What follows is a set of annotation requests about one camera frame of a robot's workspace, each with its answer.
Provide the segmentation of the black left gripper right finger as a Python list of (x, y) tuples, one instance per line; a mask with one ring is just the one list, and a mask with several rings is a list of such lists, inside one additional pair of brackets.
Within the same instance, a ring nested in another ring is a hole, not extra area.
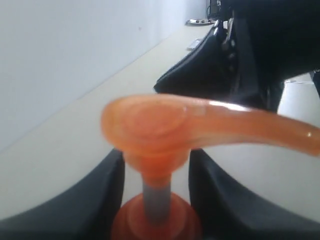
[(320, 224), (257, 195), (203, 149), (189, 157), (190, 203), (204, 240), (318, 240)]

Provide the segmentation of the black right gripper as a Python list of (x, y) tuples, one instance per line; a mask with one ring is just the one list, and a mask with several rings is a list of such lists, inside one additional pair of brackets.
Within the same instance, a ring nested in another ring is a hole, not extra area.
[(230, 101), (276, 112), (287, 79), (320, 69), (320, 3), (317, 0), (223, 0), (236, 52)]

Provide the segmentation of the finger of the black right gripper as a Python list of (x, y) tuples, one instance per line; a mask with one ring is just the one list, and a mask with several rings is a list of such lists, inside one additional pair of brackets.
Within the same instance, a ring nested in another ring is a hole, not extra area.
[(216, 21), (195, 49), (164, 73), (153, 88), (158, 94), (255, 104), (255, 92), (240, 77), (232, 32), (222, 21)]

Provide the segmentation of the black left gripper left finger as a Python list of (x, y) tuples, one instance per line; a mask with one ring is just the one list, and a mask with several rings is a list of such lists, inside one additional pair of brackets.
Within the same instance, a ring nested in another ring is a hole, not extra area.
[(113, 149), (77, 184), (0, 222), (2, 240), (109, 240), (121, 207), (125, 163)]

